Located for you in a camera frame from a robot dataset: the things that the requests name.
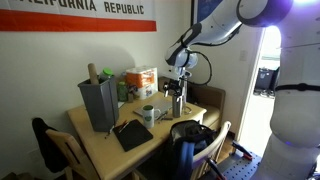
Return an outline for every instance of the red stripe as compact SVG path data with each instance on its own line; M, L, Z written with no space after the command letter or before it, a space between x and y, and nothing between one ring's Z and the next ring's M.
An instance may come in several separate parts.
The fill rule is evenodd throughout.
M0 31L156 31L155 21L0 10Z

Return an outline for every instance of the black notebook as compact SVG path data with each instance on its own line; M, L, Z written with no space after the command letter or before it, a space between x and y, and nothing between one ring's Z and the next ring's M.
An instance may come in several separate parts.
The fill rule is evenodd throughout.
M130 121L129 124L119 132L121 127L122 126L117 126L113 131L126 152L153 138L153 135L137 119Z

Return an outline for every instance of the black bag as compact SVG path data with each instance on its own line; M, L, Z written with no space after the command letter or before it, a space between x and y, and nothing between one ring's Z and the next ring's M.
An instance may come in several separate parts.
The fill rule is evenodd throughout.
M193 156L211 144L215 134L215 130L211 130L195 120L182 121L172 125L170 137L164 147L161 158L169 178L190 179ZM192 148L192 151L188 151L186 154L186 159L191 159L191 162L186 162L185 158L181 157L182 152L186 150L185 148Z

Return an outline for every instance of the cup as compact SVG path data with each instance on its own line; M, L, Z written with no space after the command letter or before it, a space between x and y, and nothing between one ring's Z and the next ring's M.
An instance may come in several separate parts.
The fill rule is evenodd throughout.
M142 107L143 124L147 129L154 126L155 119L158 119L160 115L160 109L154 109L152 105L145 105Z

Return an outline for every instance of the gray trash can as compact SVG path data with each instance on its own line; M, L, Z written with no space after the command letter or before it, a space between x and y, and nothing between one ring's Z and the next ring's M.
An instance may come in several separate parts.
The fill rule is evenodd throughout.
M78 84L94 131L109 132L119 118L115 78L93 85L90 80Z

